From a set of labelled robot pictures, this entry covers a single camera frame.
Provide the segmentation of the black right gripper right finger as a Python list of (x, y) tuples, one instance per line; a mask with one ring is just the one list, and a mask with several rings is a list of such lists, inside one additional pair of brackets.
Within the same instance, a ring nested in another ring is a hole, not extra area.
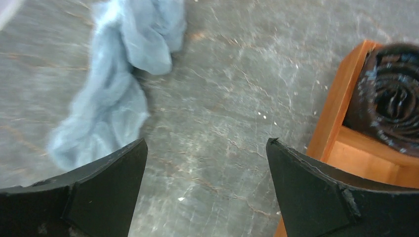
[(267, 141), (266, 153), (288, 236), (418, 236), (417, 189), (347, 173), (277, 138)]

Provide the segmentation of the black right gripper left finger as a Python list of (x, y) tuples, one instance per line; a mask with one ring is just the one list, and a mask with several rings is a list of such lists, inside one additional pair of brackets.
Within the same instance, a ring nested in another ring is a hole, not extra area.
[(67, 173), (1, 189), (1, 236), (126, 237), (147, 155), (139, 139)]

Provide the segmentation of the light blue plastic trash bag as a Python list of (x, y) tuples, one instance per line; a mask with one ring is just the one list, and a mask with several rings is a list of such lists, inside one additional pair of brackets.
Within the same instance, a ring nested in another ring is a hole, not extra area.
[(139, 137), (148, 103), (134, 69), (165, 75), (182, 49), (186, 9), (182, 0), (108, 0), (92, 6), (94, 29), (86, 83), (67, 119), (51, 133), (47, 151), (70, 171)]

